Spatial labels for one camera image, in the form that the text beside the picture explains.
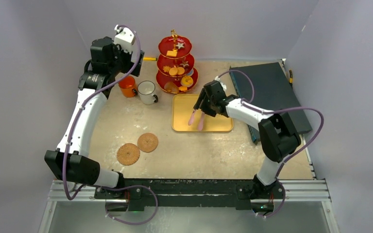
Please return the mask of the yellow serving tray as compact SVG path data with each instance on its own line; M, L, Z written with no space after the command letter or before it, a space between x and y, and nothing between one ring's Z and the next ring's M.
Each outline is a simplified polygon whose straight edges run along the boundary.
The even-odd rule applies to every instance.
M193 123L188 124L193 106L198 98L198 94L179 94L175 95L172 100L172 118L171 126L176 132L205 132L205 133L225 133L230 132L234 123L231 118L221 115L211 117L204 116L203 128L199 129L202 112L198 110L194 115Z

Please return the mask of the orange fish shaped cookie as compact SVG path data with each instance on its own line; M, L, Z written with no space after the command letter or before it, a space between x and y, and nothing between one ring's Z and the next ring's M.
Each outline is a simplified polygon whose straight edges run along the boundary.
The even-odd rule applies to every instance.
M186 86L180 86L178 89L179 89L179 92L187 92L188 91L188 87L186 87Z

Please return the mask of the orange mug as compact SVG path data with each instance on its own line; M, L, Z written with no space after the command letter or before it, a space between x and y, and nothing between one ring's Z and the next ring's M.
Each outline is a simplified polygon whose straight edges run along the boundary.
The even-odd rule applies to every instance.
M132 98L138 95L137 84L134 77L127 76L123 78L118 85L124 97Z

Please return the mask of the white ribbed mug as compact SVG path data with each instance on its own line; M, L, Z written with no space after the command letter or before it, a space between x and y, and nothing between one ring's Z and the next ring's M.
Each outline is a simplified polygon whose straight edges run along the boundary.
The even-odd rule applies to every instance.
M137 87L138 95L144 104L150 105L159 102L156 87L152 81L142 81Z

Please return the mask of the round orange cookie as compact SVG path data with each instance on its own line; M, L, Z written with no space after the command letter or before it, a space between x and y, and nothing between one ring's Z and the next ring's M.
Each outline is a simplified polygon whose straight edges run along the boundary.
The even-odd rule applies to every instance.
M171 76L177 76L177 67L172 67L172 69L170 70L169 75L171 75Z
M177 75L185 74L185 69L183 67L177 67Z

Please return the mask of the red three-tier cake stand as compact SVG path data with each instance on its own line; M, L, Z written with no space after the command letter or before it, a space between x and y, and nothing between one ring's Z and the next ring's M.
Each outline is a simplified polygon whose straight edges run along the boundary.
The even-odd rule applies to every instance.
M191 54L192 48L190 40L174 29L158 44L160 55L156 61L156 82L164 92L186 93L197 84L199 74Z

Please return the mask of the brown star cookie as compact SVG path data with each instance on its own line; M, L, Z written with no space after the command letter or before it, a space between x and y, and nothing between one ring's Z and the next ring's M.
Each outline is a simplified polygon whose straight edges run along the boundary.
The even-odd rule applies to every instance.
M181 64L180 64L180 66L182 66L183 68L187 68L187 67L189 67L189 63L188 63L188 61L183 61Z

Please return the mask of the flower shaped cookie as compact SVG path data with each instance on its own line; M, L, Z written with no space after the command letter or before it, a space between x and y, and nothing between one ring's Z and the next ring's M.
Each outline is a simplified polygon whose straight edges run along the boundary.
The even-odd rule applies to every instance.
M165 73L167 73L167 74L169 74L170 73L170 70L172 69L172 67L170 67L170 66L164 66L163 67L163 71L165 72Z

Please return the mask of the square cracker biscuit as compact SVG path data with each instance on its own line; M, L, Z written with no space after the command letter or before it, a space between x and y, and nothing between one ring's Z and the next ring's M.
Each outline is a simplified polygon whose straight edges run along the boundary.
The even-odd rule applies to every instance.
M177 54L178 54L178 50L168 50L166 53L166 56L170 58L176 58Z

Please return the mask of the white star cookie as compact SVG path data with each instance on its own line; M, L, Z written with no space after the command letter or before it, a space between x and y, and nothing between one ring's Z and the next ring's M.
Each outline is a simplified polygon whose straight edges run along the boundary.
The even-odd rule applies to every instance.
M185 43L178 42L178 43L175 45L175 47L176 47L177 50L184 49L184 48L185 48Z

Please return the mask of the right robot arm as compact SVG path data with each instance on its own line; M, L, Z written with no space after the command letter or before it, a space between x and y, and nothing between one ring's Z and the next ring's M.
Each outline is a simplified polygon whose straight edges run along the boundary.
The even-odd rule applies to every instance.
M205 84L193 106L202 116L221 115L240 120L259 132L259 139L266 156L260 170L253 178L250 196L264 198L277 184L278 173L284 159L295 152L301 140L288 113L275 113L250 104L236 95L226 95L221 82Z

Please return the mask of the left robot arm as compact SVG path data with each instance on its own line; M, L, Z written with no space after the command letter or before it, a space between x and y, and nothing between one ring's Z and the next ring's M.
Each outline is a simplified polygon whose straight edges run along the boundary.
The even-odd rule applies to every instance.
M119 172L101 168L89 159L89 146L101 109L109 98L115 77L123 73L138 76L143 51L139 39L113 40L104 37L94 40L90 47L91 59L84 66L79 79L78 97L67 130L56 147L48 150L44 160L58 180L93 186L104 186L115 199L125 194Z

